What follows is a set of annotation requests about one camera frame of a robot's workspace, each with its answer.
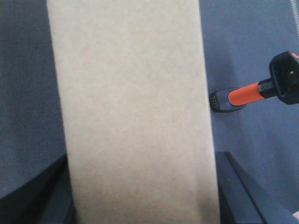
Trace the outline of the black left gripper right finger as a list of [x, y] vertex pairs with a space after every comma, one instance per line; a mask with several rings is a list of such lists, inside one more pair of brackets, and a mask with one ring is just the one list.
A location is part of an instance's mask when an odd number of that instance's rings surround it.
[[244, 182], [244, 170], [230, 152], [216, 152], [216, 173], [222, 224], [264, 224]]

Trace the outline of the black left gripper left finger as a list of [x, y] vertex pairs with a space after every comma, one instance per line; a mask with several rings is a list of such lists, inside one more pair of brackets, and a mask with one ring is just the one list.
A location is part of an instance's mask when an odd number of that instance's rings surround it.
[[2, 224], [75, 224], [70, 173], [63, 155], [23, 186], [1, 197]]

